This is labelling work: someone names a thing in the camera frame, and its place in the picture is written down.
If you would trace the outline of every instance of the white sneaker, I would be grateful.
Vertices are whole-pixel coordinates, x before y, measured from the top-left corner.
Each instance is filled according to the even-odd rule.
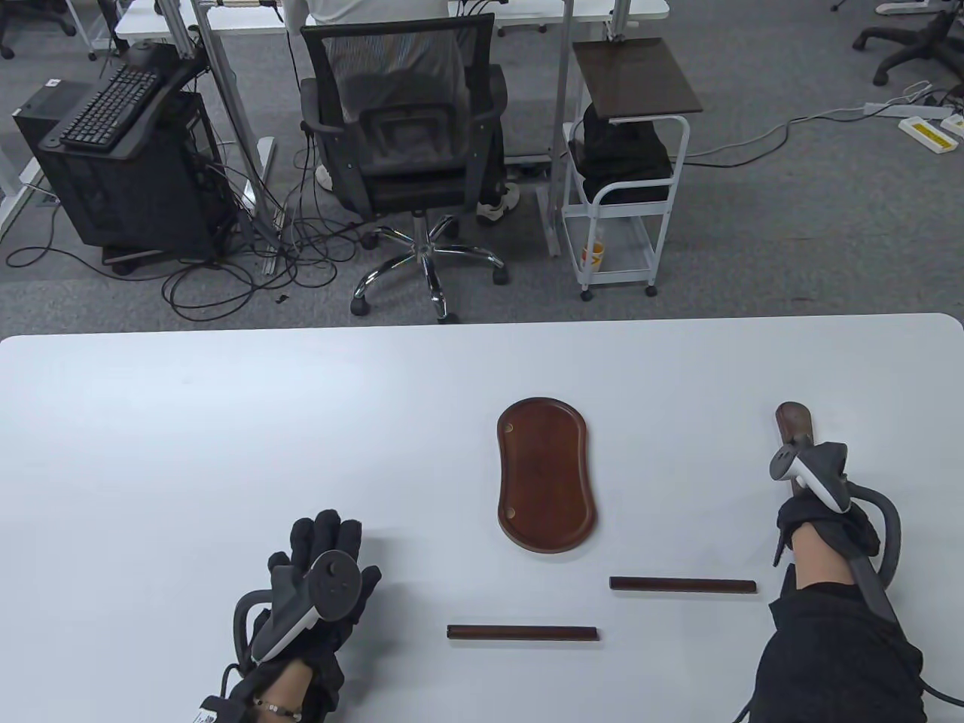
[[[332,185],[332,175],[328,173],[328,169],[321,163],[318,164],[318,168],[314,170],[314,179],[317,181],[318,185],[323,189],[332,192],[334,186]]]
[[[519,185],[506,183],[502,191],[502,200],[498,206],[479,203],[475,207],[475,220],[482,226],[494,226],[507,213],[511,213],[519,205]]]

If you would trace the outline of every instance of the hand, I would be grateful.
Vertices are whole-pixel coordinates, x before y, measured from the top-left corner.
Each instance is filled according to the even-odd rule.
[[[330,549],[340,549],[351,555],[352,559],[358,560],[362,546],[361,535],[360,522],[342,522],[335,510],[325,510],[314,522],[308,518],[298,520],[291,528],[291,557],[284,552],[276,552],[268,559],[268,570],[270,572],[279,565],[291,565],[304,575],[311,564]],[[335,652],[344,645],[352,629],[358,624],[365,604],[381,578],[382,573],[377,567],[368,567],[361,571],[361,593],[347,617],[334,623],[319,620],[314,628],[303,631],[280,654],[249,673],[231,691],[230,698],[249,704],[255,696],[259,696],[279,680],[289,662],[301,660],[313,674],[302,709],[303,723],[316,723],[325,713],[334,710],[338,703],[338,691],[344,684],[344,676],[335,659]],[[269,616],[270,612],[264,610],[254,620],[252,639]],[[267,702],[282,705],[281,702]]]

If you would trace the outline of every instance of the cable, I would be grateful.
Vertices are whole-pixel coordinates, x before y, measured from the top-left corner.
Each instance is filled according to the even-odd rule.
[[[713,155],[713,154],[715,154],[715,153],[718,153],[718,152],[721,151],[721,150],[728,150],[728,149],[730,149],[730,148],[738,148],[738,147],[743,147],[743,146],[749,146],[750,144],[754,144],[754,143],[756,143],[757,141],[762,141],[764,138],[768,138],[769,136],[773,135],[774,133],[776,133],[776,132],[777,132],[778,130],[780,130],[781,128],[784,130],[783,139],[780,141],[779,144],[777,144],[775,147],[773,147],[773,148],[771,148],[771,149],[769,149],[769,150],[764,151],[763,153],[760,153],[759,155],[753,156],[752,158],[748,158],[748,159],[745,160],[745,161],[740,161],[740,162],[738,162],[738,163],[732,163],[732,164],[728,164],[728,163],[720,163],[720,164],[717,164],[717,163],[694,163],[694,162],[690,162],[690,161],[687,160],[687,161],[684,161],[683,164],[684,164],[685,166],[695,166],[695,167],[698,167],[698,168],[718,168],[718,169],[740,168],[740,167],[742,167],[742,166],[747,166],[747,165],[749,165],[749,164],[751,164],[751,163],[754,163],[754,162],[756,162],[756,161],[759,161],[759,160],[762,159],[762,158],[765,158],[766,156],[770,155],[770,153],[773,153],[773,152],[779,150],[780,148],[782,148],[783,146],[785,146],[785,145],[787,144],[787,142],[790,140],[790,126],[792,126],[792,125],[796,125],[796,124],[798,124],[798,123],[804,123],[804,122],[808,122],[808,121],[832,121],[832,122],[840,122],[840,123],[852,123],[852,122],[856,122],[856,121],[862,121],[862,120],[864,120],[864,119],[873,118],[874,116],[879,115],[880,113],[882,113],[884,110],[886,110],[886,109],[889,108],[890,106],[895,105],[895,104],[897,104],[897,103],[900,103],[901,101],[909,101],[911,104],[916,103],[918,100],[923,99],[926,94],[931,93],[931,92],[932,92],[932,90],[931,90],[932,88],[933,88],[933,86],[932,86],[928,81],[926,81],[926,80],[918,81],[917,83],[914,83],[914,84],[912,84],[912,85],[910,85],[910,86],[907,86],[907,88],[904,89],[904,95],[899,95],[899,96],[896,97],[896,98],[891,98],[891,99],[888,100],[886,103],[884,103],[883,107],[880,108],[879,110],[877,110],[877,111],[875,111],[875,112],[873,112],[873,113],[871,113],[871,114],[865,115],[865,116],[862,115],[862,116],[860,116],[859,118],[854,118],[854,119],[837,119],[837,118],[832,118],[831,116],[832,116],[832,114],[835,114],[835,113],[856,113],[856,112],[863,113],[863,111],[864,111],[864,106],[860,106],[860,107],[856,107],[856,108],[834,108],[834,109],[832,109],[832,110],[823,111],[822,113],[817,113],[817,114],[814,114],[814,115],[812,115],[812,116],[804,116],[804,117],[801,117],[801,118],[794,118],[794,119],[787,120],[786,122],[779,123],[778,125],[774,125],[772,128],[770,128],[770,129],[769,129],[768,131],[766,131],[765,133],[762,133],[762,134],[760,134],[759,136],[755,136],[755,137],[753,137],[753,138],[751,138],[751,139],[749,139],[749,140],[747,140],[747,141],[740,141],[740,142],[737,142],[737,143],[730,143],[730,144],[726,144],[725,146],[719,146],[719,147],[716,147],[716,148],[711,148],[710,150],[701,150],[701,151],[699,151],[699,152],[696,152],[696,153],[688,153],[688,154],[686,155],[686,158],[687,158],[687,159],[688,159],[688,158],[700,158],[700,157],[702,157],[702,156]]]
[[[224,698],[228,694],[228,677],[230,677],[231,671],[236,670],[240,674],[241,666],[237,663],[232,663],[227,668],[225,668],[225,674],[221,676],[221,697]]]

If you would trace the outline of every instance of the black glove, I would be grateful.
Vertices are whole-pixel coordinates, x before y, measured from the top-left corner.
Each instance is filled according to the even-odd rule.
[[[780,544],[777,547],[776,557],[773,559],[773,566],[776,567],[783,555],[784,546],[793,549],[792,536],[804,522],[822,522],[839,525],[845,535],[846,540],[853,546],[855,551],[867,557],[874,557],[880,552],[880,538],[877,531],[873,529],[870,520],[856,502],[850,504],[850,509],[843,514],[834,512],[821,502],[810,490],[804,490],[784,502],[777,513],[777,527],[780,528]],[[837,552],[845,554],[844,550],[838,549]]]
[[[325,510],[314,522],[302,518],[291,527],[291,557],[288,558],[284,552],[275,552],[268,559],[268,571],[279,565],[291,565],[301,575],[305,575],[311,564],[330,549],[340,549],[357,561],[362,546],[361,535],[360,522],[342,522],[335,510]],[[377,567],[362,570],[359,600],[344,619],[334,623],[319,620],[314,628],[304,630],[281,653],[261,663],[245,676],[228,697],[250,705],[254,697],[278,679],[289,662],[301,660],[314,673],[302,705],[302,722],[317,723],[326,713],[335,710],[338,705],[338,691],[345,680],[335,659],[335,652],[344,645],[352,629],[358,624],[365,604],[380,579],[382,572]],[[254,619],[252,640],[270,614],[269,610],[263,610]]]

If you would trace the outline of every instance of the desk leg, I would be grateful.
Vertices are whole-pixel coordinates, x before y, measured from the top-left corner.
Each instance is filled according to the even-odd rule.
[[[560,157],[565,147],[562,138],[562,123],[566,116],[566,90],[569,84],[569,54],[572,52],[571,38],[573,33],[573,5],[575,0],[565,0],[565,11],[562,15],[562,40],[559,48],[559,80],[555,91],[555,113],[552,116],[552,151],[550,155],[549,189],[545,187],[536,190],[539,201],[539,213],[542,215],[543,231],[546,234],[546,244],[549,246],[550,256],[559,256],[559,175],[565,172],[566,164]]]
[[[23,184],[37,183],[39,179],[40,164],[36,158],[31,158],[27,167],[18,174],[13,169],[10,158],[0,150],[0,189],[3,189],[3,200],[0,201],[0,237],[7,232],[30,196],[30,188]]]

